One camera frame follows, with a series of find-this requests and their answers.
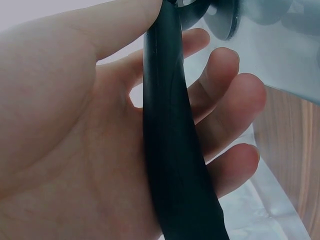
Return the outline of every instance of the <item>palm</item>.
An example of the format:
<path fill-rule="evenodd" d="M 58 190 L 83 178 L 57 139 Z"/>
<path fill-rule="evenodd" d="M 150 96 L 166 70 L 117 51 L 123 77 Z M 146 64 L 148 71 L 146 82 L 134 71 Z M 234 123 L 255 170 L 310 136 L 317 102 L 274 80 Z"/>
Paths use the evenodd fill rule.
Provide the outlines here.
<path fill-rule="evenodd" d="M 159 7 L 159 2 L 150 4 Z M 124 11 L 125 7 L 134 12 L 138 4 L 131 3 L 119 0 L 62 14 L 2 35 L 0 45 L 7 51 L 0 66 L 7 70 L 0 72 L 0 109 L 9 109 L 0 118 L 3 238 L 159 237 L 144 165 L 142 111 L 129 98 L 132 87 L 141 81 L 142 53 L 96 67 L 97 59 L 132 41 L 156 17 L 156 7 L 154 15 L 148 15 L 149 21 L 141 17 L 145 12 L 137 9 L 135 25 L 139 27 L 134 33 L 122 34 L 120 43 L 108 38 L 108 33 L 100 33 L 119 34 L 113 30 L 116 26 L 108 25 L 105 12 L 112 9 L 117 13 L 117 8 Z M 95 17 L 92 25 L 86 22 L 88 15 Z M 61 25 L 66 20 L 68 26 Z M 130 21 L 122 19 L 119 24 L 125 28 Z M 17 34 L 24 38 L 14 42 Z M 183 37 L 186 57 L 208 40 L 202 30 L 187 32 Z M 21 43 L 28 61 L 16 58 Z M 235 53 L 217 49 L 203 75 L 188 90 L 206 160 L 240 135 L 263 108 L 263 85 L 252 75 L 237 76 L 238 65 Z M 258 160 L 254 147 L 239 145 L 210 163 L 217 194 L 222 196 L 245 182 Z"/>

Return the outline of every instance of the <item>fingernail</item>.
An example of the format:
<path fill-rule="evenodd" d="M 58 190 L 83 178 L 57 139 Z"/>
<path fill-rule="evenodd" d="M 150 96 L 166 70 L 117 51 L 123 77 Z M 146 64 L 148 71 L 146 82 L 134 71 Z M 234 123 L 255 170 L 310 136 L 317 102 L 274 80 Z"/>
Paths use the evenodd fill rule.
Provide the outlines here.
<path fill-rule="evenodd" d="M 238 59 L 240 59 L 239 54 L 235 50 L 232 50 L 232 51 L 237 55 Z"/>
<path fill-rule="evenodd" d="M 259 149 L 257 148 L 257 146 L 255 146 L 255 145 L 252 145 L 254 148 L 255 148 L 255 151 L 256 151 L 256 154 L 258 155 L 258 161 L 260 161 L 260 151 L 259 151 Z"/>

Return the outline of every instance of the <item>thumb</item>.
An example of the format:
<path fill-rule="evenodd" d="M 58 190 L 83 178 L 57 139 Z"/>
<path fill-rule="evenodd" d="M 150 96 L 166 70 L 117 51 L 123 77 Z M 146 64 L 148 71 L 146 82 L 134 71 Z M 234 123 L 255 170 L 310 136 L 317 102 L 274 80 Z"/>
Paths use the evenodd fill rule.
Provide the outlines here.
<path fill-rule="evenodd" d="M 93 44 L 104 59 L 140 37 L 156 20 L 162 0 L 114 0 L 56 17 Z"/>

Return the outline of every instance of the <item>black silicone object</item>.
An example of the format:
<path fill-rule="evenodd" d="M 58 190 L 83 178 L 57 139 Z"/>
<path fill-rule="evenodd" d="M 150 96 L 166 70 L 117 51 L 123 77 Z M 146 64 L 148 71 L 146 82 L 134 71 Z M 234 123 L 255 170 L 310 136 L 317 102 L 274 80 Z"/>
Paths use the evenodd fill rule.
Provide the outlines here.
<path fill-rule="evenodd" d="M 144 36 L 143 135 L 154 209 L 166 240 L 229 240 L 186 87 L 177 6 L 163 0 Z"/>

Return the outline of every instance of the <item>wooden surface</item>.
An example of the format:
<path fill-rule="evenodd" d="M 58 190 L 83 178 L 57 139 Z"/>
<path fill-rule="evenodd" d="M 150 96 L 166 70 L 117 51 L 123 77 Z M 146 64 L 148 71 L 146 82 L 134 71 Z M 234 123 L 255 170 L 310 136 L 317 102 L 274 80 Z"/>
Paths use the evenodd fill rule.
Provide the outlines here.
<path fill-rule="evenodd" d="M 267 87 L 255 140 L 312 240 L 320 240 L 320 106 Z"/>

